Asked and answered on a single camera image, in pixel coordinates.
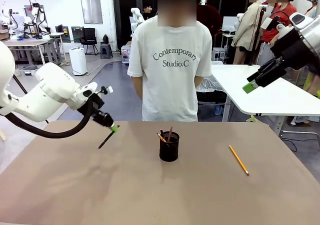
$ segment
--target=black chair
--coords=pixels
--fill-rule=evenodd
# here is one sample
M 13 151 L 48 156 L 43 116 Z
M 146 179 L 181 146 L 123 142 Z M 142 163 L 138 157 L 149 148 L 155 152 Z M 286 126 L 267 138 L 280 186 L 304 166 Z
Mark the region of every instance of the black chair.
M 80 37 L 80 42 L 83 45 L 84 48 L 86 45 L 86 53 L 88 53 L 88 46 L 92 45 L 94 55 L 98 55 L 99 51 L 96 47 L 97 43 L 97 37 L 96 37 L 96 29 L 95 28 L 84 28 L 83 29 L 83 37 Z

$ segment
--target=orange pencil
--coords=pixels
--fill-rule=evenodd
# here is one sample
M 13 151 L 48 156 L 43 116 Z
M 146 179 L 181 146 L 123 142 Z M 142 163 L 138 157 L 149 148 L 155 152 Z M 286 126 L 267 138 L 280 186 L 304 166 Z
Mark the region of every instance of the orange pencil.
M 157 135 L 158 135 L 158 137 L 162 140 L 162 142 L 165 142 L 165 143 L 167 143 L 167 141 L 157 132 L 156 133 Z
M 235 156 L 235 158 L 238 160 L 239 164 L 241 165 L 241 167 L 243 168 L 243 170 L 245 171 L 245 173 L 249 176 L 249 172 L 246 169 L 245 165 L 242 163 L 242 161 L 240 160 L 240 158 L 238 157 L 238 155 L 236 154 L 235 150 L 232 148 L 232 146 L 229 145 L 230 150 L 232 151 L 233 155 Z

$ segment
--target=pencil holder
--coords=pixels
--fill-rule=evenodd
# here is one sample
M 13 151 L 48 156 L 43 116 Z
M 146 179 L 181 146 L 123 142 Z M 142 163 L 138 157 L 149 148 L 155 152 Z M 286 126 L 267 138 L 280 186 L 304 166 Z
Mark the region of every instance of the pencil holder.
M 163 138 L 167 141 L 169 137 L 169 131 L 163 133 Z M 179 153 L 179 134 L 172 132 L 170 142 L 164 142 L 160 140 L 160 152 L 159 157 L 165 162 L 173 162 L 178 159 Z

